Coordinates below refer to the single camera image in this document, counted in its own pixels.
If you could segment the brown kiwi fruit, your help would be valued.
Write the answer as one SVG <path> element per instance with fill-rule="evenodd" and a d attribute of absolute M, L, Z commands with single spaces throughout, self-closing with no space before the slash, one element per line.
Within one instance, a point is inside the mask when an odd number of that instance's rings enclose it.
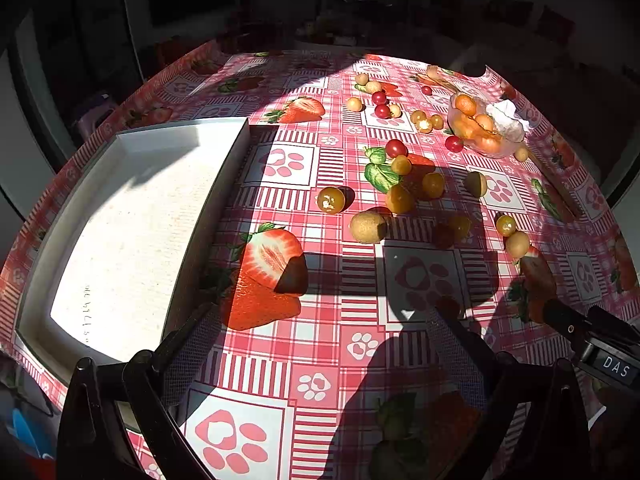
<path fill-rule="evenodd" d="M 367 210 L 355 214 L 349 222 L 352 238 L 362 244 L 378 244 L 387 234 L 387 224 L 382 214 Z"/>

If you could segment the pale longan fruit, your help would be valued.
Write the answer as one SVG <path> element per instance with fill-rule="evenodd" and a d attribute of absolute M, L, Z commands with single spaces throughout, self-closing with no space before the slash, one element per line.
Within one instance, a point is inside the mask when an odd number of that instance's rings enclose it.
<path fill-rule="evenodd" d="M 483 197 L 488 191 L 487 179 L 479 171 L 469 172 L 464 179 L 465 188 L 475 198 Z"/>

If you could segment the yellow cherry tomato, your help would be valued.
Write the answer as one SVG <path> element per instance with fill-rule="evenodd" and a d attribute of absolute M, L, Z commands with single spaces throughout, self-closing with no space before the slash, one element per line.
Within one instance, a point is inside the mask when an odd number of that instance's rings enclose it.
<path fill-rule="evenodd" d="M 322 188 L 317 196 L 318 208 L 325 214 L 339 214 L 345 208 L 346 198 L 339 188 Z"/>

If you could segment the pale longan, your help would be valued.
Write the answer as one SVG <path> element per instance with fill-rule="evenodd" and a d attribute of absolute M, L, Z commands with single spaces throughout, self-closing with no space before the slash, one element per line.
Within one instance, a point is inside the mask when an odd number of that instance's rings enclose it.
<path fill-rule="evenodd" d="M 528 235 L 522 231 L 515 231 L 506 238 L 504 243 L 506 253 L 514 260 L 520 260 L 524 257 L 530 248 L 530 240 Z"/>
<path fill-rule="evenodd" d="M 523 148 L 522 146 L 520 148 L 518 148 L 515 152 L 514 152 L 514 157 L 519 161 L 519 162 L 525 162 L 526 159 L 528 159 L 528 149 L 527 148 Z"/>

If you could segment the large yellow tomato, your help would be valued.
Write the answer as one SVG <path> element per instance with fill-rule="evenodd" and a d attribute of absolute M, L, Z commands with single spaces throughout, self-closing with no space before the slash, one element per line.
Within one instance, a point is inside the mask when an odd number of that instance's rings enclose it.
<path fill-rule="evenodd" d="M 393 185 L 385 196 L 386 207 L 392 214 L 408 214 L 416 208 L 416 200 L 401 184 Z"/>

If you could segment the white shallow tray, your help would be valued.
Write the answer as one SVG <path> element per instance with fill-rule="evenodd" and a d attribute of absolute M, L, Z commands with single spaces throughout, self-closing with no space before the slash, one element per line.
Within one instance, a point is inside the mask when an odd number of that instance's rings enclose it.
<path fill-rule="evenodd" d="M 198 269 L 250 143 L 242 117 L 119 133 L 93 157 L 39 248 L 17 333 L 69 382 L 126 362 L 188 316 Z"/>

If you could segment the red strawberry print tablecloth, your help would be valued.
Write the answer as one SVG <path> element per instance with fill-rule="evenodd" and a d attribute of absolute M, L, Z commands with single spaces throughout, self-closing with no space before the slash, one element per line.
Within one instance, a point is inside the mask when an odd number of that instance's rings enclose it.
<path fill-rule="evenodd" d="M 489 158 L 446 149 L 457 92 L 510 100 L 528 122 L 523 148 Z M 182 401 L 163 406 L 154 349 L 126 362 L 84 356 L 69 382 L 17 333 L 39 248 L 93 157 L 119 133 L 242 117 L 250 143 L 210 236 L 188 316 L 216 304 L 221 330 Z M 399 177 L 389 140 L 408 148 Z M 534 152 L 582 210 L 575 219 L 529 158 Z M 473 197 L 465 176 L 488 191 Z M 428 200 L 426 174 L 445 192 Z M 401 184 L 408 214 L 386 207 Z M 322 188 L 345 195 L 339 214 Z M 356 242 L 355 214 L 382 214 L 378 244 Z M 513 217 L 530 240 L 514 261 L 496 230 Z M 559 300 L 598 306 L 639 329 L 634 259 L 584 162 L 525 96 L 493 70 L 469 77 L 376 54 L 225 55 L 204 44 L 162 70 L 105 119 L 44 189 L 1 271 L 1 344 L 44 401 L 17 417 L 35 467 L 58 479 L 634 479 L 639 393 L 580 370 L 544 322 Z M 425 312 L 446 320 L 484 377 L 471 408 L 430 344 Z"/>

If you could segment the small yellow tomato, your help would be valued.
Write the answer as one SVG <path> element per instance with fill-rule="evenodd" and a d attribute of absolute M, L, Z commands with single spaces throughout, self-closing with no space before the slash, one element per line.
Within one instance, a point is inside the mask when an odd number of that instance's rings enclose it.
<path fill-rule="evenodd" d="M 390 169 L 399 177 L 405 177 L 412 170 L 412 162 L 407 155 L 396 156 L 390 164 Z"/>

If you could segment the pale longan beside bowl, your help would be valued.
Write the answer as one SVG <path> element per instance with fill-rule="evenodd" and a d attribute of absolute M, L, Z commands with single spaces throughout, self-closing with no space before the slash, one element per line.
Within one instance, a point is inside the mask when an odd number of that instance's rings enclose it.
<path fill-rule="evenodd" d="M 525 162 L 526 159 L 528 159 L 528 149 L 527 148 L 523 148 L 522 146 L 520 148 L 518 148 L 515 152 L 514 152 L 514 157 L 519 161 L 519 162 Z"/>

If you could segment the red cherry tomato near bowl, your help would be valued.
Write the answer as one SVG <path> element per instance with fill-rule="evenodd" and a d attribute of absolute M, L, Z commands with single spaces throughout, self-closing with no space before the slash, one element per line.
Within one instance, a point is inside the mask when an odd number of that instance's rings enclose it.
<path fill-rule="evenodd" d="M 464 149 L 464 143 L 457 136 L 447 136 L 445 146 L 451 153 L 460 153 Z"/>

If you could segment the white crumpled tissue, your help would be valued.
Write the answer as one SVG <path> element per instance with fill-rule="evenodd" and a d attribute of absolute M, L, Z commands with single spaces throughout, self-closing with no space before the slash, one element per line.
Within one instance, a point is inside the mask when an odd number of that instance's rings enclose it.
<path fill-rule="evenodd" d="M 525 136 L 523 123 L 516 116 L 516 108 L 512 101 L 503 100 L 486 105 L 485 110 L 492 118 L 495 130 L 506 140 L 521 142 Z"/>

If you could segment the purple plastic stool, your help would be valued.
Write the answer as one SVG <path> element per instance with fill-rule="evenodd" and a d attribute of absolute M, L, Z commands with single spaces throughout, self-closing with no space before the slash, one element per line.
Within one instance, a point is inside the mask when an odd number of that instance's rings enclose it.
<path fill-rule="evenodd" d="M 116 108 L 117 104 L 108 94 L 96 94 L 78 110 L 73 128 L 82 140 L 87 140 Z"/>

